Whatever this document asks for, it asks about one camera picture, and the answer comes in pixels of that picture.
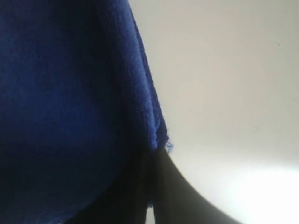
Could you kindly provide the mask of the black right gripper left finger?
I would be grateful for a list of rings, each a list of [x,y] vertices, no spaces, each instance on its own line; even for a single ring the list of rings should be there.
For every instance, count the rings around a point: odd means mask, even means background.
[[[152,201],[153,153],[137,147],[120,175],[66,224],[144,224]]]

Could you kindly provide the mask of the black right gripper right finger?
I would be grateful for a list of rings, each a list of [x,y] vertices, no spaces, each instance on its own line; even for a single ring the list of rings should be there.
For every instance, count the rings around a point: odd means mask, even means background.
[[[188,183],[164,148],[154,152],[151,172],[151,200],[156,224],[238,223]]]

